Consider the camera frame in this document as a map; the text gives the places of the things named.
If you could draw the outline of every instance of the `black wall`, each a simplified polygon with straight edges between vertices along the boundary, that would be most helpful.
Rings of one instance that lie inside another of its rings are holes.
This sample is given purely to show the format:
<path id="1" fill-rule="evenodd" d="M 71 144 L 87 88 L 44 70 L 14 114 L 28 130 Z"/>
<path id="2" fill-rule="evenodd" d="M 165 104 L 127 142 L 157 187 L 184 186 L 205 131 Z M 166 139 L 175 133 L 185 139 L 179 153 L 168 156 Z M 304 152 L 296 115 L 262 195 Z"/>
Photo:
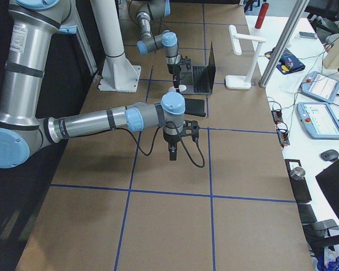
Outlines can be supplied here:
<path id="1" fill-rule="evenodd" d="M 8 0 L 0 0 L 0 85 L 13 25 L 7 8 Z M 104 53 L 90 2 L 78 1 L 77 8 L 99 64 Z M 53 35 L 37 117 L 79 113 L 91 82 L 76 37 Z M 39 151 L 16 168 L 0 169 L 0 271 L 15 269 L 27 241 L 26 236 L 20 235 L 28 219 L 39 211 L 65 146 L 63 141 Z"/>

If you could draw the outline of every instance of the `black mouse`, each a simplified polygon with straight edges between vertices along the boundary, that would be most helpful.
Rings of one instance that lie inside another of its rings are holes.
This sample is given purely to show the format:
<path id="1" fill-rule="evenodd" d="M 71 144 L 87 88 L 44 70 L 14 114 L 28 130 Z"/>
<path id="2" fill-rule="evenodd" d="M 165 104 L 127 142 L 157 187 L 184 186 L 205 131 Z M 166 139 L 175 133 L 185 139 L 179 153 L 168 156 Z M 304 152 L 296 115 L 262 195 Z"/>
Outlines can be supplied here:
<path id="1" fill-rule="evenodd" d="M 324 161 L 330 161 L 335 162 L 339 158 L 339 152 L 336 150 L 327 150 L 320 154 L 320 158 L 322 158 Z"/>

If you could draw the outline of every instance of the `white desk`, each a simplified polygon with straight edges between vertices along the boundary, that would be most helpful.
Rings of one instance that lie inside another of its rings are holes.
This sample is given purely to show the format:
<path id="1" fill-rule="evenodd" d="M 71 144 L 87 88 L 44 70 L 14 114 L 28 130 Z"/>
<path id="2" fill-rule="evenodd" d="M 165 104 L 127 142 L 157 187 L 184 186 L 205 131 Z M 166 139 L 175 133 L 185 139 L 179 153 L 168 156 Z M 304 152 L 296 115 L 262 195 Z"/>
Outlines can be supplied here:
<path id="1" fill-rule="evenodd" d="M 288 18 L 268 16 L 265 18 L 261 29 L 254 28 L 256 19 L 257 16 L 246 16 L 250 34 L 262 36 L 267 39 L 267 42 L 264 43 L 262 51 L 260 52 L 260 55 L 264 55 L 265 52 L 271 51 L 276 46 Z M 298 58 L 306 58 L 322 53 L 324 47 L 318 39 L 311 40 L 298 38 L 298 32 L 300 30 L 304 32 L 314 32 L 307 19 L 301 18 L 290 39 L 290 46 L 288 46 L 288 49 Z M 298 87 L 305 75 L 311 71 L 321 72 L 321 56 L 319 58 L 310 58 L 301 61 L 306 66 L 304 71 L 283 75 L 276 69 L 267 84 L 267 95 L 274 98 L 275 101 L 282 105 L 282 107 L 291 106 L 293 104 L 294 93 L 298 91 Z M 258 59 L 261 74 L 263 74 L 267 64 L 268 59 L 266 57 L 260 57 Z M 330 75 L 334 72 L 336 72 L 336 70 L 327 70 L 323 68 L 323 73 L 326 75 Z M 332 77 L 339 79 L 339 73 L 332 75 Z M 296 103 L 314 101 L 315 100 L 307 96 L 299 94 Z M 335 98 L 334 103 L 339 104 L 339 97 Z M 339 119 L 339 107 L 334 105 L 331 105 L 331 107 L 336 117 Z M 282 117 L 289 127 L 292 112 L 292 108 L 283 110 Z M 334 214 L 315 179 L 315 176 L 318 173 L 331 165 L 331 162 L 322 161 L 319 154 L 331 148 L 339 152 L 339 140 L 311 139 L 303 130 L 295 109 L 289 141 L 290 146 L 285 147 L 282 154 L 284 159 L 299 159 L 301 161 L 301 164 L 306 171 L 306 181 L 312 197 L 311 206 L 317 220 L 323 221 L 332 218 L 339 225 L 338 218 Z"/>

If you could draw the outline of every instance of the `white tablet with blue border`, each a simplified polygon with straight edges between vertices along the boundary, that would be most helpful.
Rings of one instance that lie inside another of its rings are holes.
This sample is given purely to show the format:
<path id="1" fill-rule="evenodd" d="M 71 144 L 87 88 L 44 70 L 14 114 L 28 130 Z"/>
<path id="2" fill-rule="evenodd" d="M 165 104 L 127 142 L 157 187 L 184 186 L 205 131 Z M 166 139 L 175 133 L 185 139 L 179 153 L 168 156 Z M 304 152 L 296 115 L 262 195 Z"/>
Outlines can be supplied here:
<path id="1" fill-rule="evenodd" d="M 328 103 L 298 103 L 297 112 L 313 139 L 339 139 L 339 121 Z"/>
<path id="2" fill-rule="evenodd" d="M 339 80 L 320 72 L 311 72 L 306 77 L 310 82 L 301 84 L 301 92 L 321 102 L 333 103 L 338 90 Z"/>

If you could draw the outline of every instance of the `label sticker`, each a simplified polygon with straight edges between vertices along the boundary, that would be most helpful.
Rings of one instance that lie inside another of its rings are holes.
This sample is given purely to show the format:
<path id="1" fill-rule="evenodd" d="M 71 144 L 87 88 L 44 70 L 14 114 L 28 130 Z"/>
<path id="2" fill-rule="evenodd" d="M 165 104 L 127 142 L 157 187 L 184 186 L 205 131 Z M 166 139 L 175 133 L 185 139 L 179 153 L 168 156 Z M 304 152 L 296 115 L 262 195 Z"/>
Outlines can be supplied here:
<path id="1" fill-rule="evenodd" d="M 28 35 L 27 28 L 14 25 L 12 29 L 10 50 L 14 52 L 19 52 L 22 54 L 25 50 L 25 44 L 27 42 L 27 35 Z"/>

